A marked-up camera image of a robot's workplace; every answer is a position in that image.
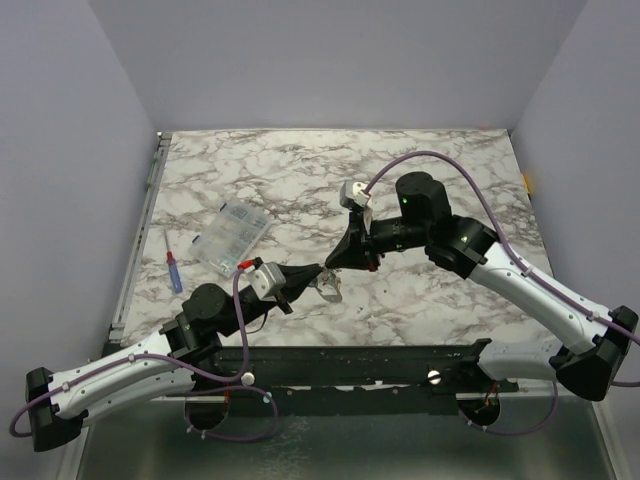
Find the blue red screwdriver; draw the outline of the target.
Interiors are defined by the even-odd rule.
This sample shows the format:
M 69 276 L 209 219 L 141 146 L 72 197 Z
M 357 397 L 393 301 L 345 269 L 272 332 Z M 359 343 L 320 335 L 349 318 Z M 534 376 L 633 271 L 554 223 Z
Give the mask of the blue red screwdriver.
M 163 238 L 164 238 L 165 247 L 166 247 L 166 263 L 167 263 L 172 291 L 175 294 L 180 294 L 183 292 L 183 286 L 182 286 L 180 274 L 178 271 L 177 263 L 173 255 L 173 251 L 171 249 L 168 232 L 166 230 L 163 231 Z

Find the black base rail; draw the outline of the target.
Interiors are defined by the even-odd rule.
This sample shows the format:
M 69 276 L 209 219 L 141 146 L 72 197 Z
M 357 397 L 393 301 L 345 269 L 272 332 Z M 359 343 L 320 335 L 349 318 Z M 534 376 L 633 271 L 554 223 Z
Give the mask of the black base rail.
M 197 426 L 224 416 L 356 416 L 470 411 L 499 415 L 498 395 L 516 384 L 493 380 L 479 357 L 487 346 L 256 347 L 240 386 L 221 390 L 198 379 L 186 399 Z

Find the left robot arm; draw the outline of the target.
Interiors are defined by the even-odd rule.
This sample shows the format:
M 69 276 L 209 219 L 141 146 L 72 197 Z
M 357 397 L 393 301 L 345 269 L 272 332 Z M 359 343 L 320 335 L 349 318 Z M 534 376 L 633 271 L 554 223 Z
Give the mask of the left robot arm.
M 240 386 L 250 369 L 246 327 L 291 304 L 322 273 L 321 265 L 241 264 L 232 290 L 198 286 L 174 319 L 130 346 L 84 366 L 26 376 L 26 437 L 36 452 L 75 440 L 119 407 L 158 396 L 210 394 Z

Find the clear plastic screw box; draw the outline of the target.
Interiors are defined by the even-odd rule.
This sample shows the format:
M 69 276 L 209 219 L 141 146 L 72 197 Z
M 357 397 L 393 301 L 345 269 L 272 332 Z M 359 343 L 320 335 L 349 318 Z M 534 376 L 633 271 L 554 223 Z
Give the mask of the clear plastic screw box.
M 272 218 L 263 210 L 230 198 L 193 240 L 189 253 L 198 262 L 229 278 L 271 223 Z

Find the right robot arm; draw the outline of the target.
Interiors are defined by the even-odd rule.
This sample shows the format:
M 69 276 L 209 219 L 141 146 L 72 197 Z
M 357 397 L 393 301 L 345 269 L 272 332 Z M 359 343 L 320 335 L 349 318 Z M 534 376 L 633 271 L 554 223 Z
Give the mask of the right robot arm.
M 557 381 L 571 393 L 601 401 L 626 357 L 638 316 L 611 310 L 571 291 L 521 259 L 512 260 L 497 233 L 451 212 L 444 185 L 425 172 L 395 184 L 401 214 L 372 217 L 365 184 L 347 181 L 340 203 L 349 211 L 345 234 L 326 259 L 329 269 L 375 271 L 390 252 L 422 247 L 430 261 L 497 293 L 554 334 L 547 342 L 484 346 L 459 367 L 461 383 L 481 391 L 494 380 Z

